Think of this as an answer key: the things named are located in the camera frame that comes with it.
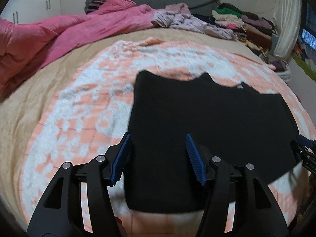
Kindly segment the left hand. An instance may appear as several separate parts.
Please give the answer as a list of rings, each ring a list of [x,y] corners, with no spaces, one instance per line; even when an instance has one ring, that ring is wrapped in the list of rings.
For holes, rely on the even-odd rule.
[[[127,231],[126,231],[125,227],[123,226],[123,222],[121,221],[121,219],[118,217],[115,217],[115,220],[116,220],[116,223],[118,225],[121,236],[128,237]]]

